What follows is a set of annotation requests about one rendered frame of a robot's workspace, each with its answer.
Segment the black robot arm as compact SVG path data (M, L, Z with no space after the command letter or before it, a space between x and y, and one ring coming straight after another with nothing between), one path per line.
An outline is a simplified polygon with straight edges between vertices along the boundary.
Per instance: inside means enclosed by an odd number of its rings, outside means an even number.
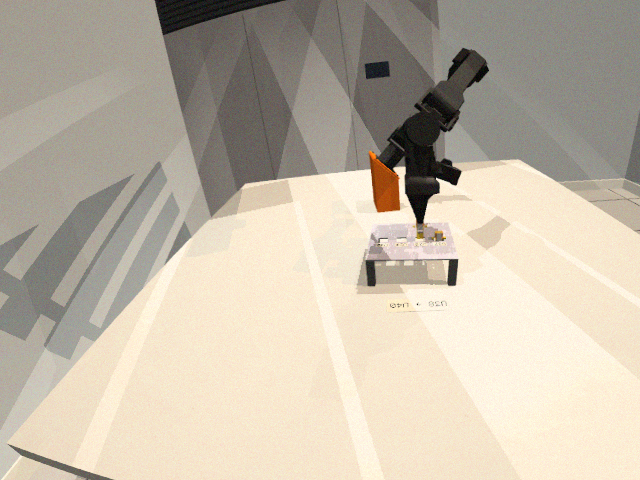
M440 135L440 129L445 133L456 124L459 111L464 101L463 93L489 71L486 60L475 50L463 48L452 60L453 65L448 70L447 81L440 80L434 88L429 90L414 105L419 113L410 113L404 124L399 125L387 139L390 144L378 157L378 160L395 173L393 169L403 158L404 151L398 147L431 146ZM421 103L422 102L422 103ZM420 104L421 103L421 104ZM446 124L447 123L447 124ZM445 125L446 124L446 125ZM394 140L397 144L395 144ZM450 182L457 186L462 172L453 167L452 161L444 158L431 160L430 175L435 179Z

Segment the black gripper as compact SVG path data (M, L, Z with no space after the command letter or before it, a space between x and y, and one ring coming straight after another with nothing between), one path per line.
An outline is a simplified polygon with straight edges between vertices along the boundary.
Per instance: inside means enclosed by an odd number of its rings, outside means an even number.
M404 147L404 188L417 223L424 224L429 198L440 193L440 183L430 175L433 146Z

